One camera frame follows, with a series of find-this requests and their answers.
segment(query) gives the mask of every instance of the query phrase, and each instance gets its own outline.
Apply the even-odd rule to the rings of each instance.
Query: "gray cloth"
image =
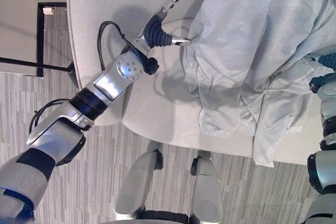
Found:
[[[304,56],[336,51],[335,4],[205,0],[182,60],[190,92],[202,102],[201,129],[227,138],[249,132],[255,162],[272,167],[279,139],[301,129],[310,79],[328,72]]]

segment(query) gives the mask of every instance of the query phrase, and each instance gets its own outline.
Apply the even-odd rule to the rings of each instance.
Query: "floor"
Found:
[[[45,63],[67,66],[71,50],[66,9],[46,17]],[[43,78],[0,73],[0,165],[27,147],[34,110],[56,98],[71,98],[76,88],[67,74],[45,70]],[[68,165],[54,169],[36,210],[36,223],[99,223],[112,220],[112,206],[131,164],[146,148],[145,139],[122,124],[93,127],[83,150]],[[146,208],[189,214],[195,150],[164,145],[164,169],[154,173]],[[276,163],[256,166],[251,158],[214,154],[222,180],[225,224],[300,223],[317,193],[307,168]]]

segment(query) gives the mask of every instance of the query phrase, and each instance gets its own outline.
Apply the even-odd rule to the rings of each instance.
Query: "black wire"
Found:
[[[51,107],[51,106],[54,106],[54,105],[60,105],[62,104],[63,102],[65,101],[69,101],[70,99],[65,99],[65,98],[61,98],[61,99],[55,99],[51,102],[48,102],[46,105],[44,105],[41,109],[39,109],[38,111],[34,111],[35,114],[34,116],[32,117],[31,121],[30,121],[30,124],[29,124],[29,133],[32,132],[32,128],[33,128],[33,124],[35,125],[34,127],[37,126],[38,124],[38,120],[39,118],[41,117],[41,115],[43,114],[43,112],[48,108],[48,107]]]
[[[125,38],[125,34],[123,34],[121,32],[120,27],[112,22],[112,21],[104,21],[100,24],[99,29],[98,29],[98,34],[97,34],[97,51],[98,51],[98,57],[99,57],[99,61],[100,61],[100,67],[101,67],[101,71],[105,70],[105,65],[104,65],[104,60],[102,57],[102,53],[101,53],[101,36],[103,34],[104,29],[108,26],[108,25],[114,25],[114,27],[117,29],[118,33],[120,34],[121,38],[125,41],[125,43],[131,47],[131,49],[134,51],[134,53],[139,57],[139,59],[142,59],[143,61],[143,57],[140,56],[138,50],[132,45],[132,43],[130,43],[126,38]]]

